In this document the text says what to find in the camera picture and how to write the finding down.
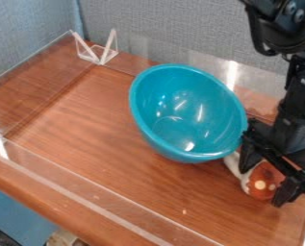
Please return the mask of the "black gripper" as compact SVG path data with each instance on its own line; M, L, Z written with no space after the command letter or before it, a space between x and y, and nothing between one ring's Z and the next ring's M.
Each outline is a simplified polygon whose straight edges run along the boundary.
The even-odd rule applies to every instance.
M305 194L305 112L291 108L285 101L275 124L251 118L243 134L240 172L248 173L263 160L285 175L272 199L272 205L280 208Z

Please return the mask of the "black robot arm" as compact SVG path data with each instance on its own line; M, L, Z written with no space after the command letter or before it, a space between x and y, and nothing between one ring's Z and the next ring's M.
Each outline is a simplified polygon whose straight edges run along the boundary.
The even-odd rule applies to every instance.
M272 204L305 194L305 0L240 0L251 23L255 50L289 62L285 98L272 125L252 118L243 135L240 171L268 160L285 175Z

